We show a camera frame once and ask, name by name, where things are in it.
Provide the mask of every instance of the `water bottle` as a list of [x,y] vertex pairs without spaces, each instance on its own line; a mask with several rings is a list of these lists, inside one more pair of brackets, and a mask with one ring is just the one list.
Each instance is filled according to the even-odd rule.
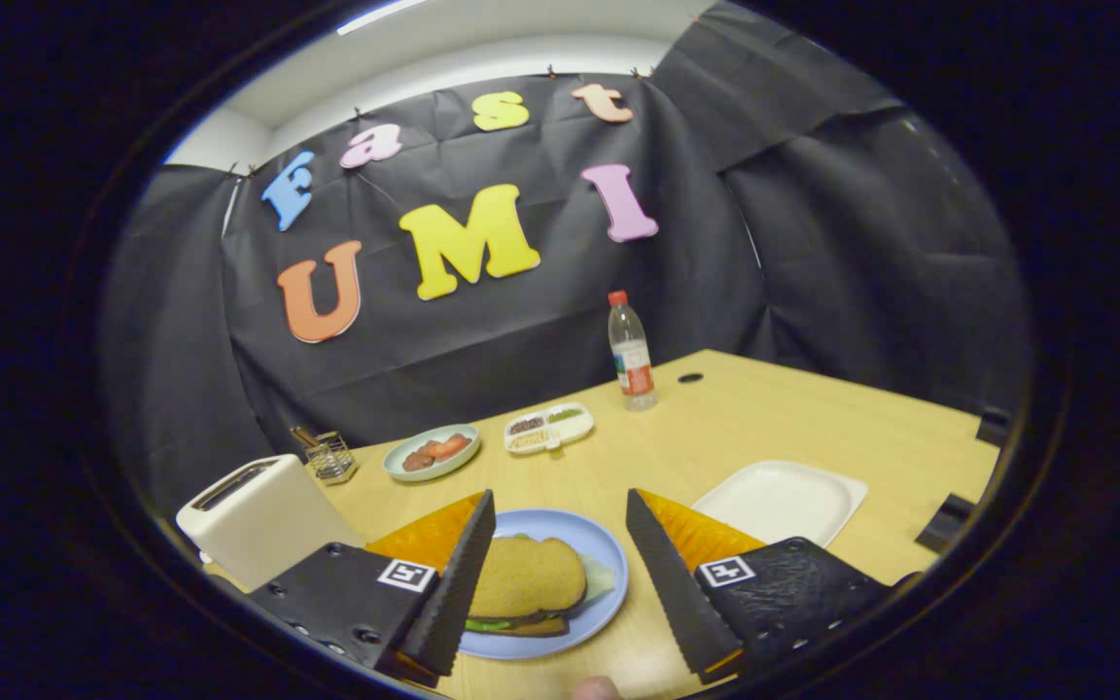
[[645,348],[642,321],[631,309],[631,296],[625,291],[608,293],[608,304],[613,306],[613,312],[608,315],[608,345],[613,346],[625,408],[645,411],[654,407],[657,395],[651,379],[651,355]]

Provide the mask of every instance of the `tomato slice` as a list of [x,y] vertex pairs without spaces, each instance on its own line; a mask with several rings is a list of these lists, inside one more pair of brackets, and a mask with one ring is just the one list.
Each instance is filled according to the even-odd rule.
[[468,442],[466,441],[466,438],[464,438],[463,435],[457,433],[452,435],[452,437],[449,438],[447,442],[441,442],[439,445],[436,445],[435,447],[431,447],[430,451],[427,454],[430,455],[431,457],[435,457],[436,460],[442,460],[444,458],[460,452],[461,449],[466,448],[467,444]]

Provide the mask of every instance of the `orange letter u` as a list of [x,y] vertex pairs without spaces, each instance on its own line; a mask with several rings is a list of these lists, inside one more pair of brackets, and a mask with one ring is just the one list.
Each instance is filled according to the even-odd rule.
[[357,287],[357,253],[361,242],[351,240],[324,255],[324,261],[335,268],[335,288],[338,300],[335,310],[319,315],[314,309],[314,289],[310,276],[315,261],[297,262],[279,273],[277,282],[283,288],[283,309],[288,314],[288,328],[298,340],[323,343],[348,330],[361,310],[361,289]]

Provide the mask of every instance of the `screw hole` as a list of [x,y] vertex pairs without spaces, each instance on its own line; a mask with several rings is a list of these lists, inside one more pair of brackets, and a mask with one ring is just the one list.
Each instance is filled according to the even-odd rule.
[[377,632],[374,632],[374,629],[366,628],[365,626],[362,626],[362,628],[354,629],[354,632],[352,632],[352,635],[354,635],[354,637],[357,638],[357,642],[364,644],[377,644],[379,642],[383,641],[382,637],[379,637]]

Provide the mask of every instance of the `toaster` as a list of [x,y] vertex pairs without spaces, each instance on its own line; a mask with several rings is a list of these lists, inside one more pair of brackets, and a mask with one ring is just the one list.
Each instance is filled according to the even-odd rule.
[[185,504],[175,524],[245,590],[329,542],[365,545],[295,455],[233,470]]

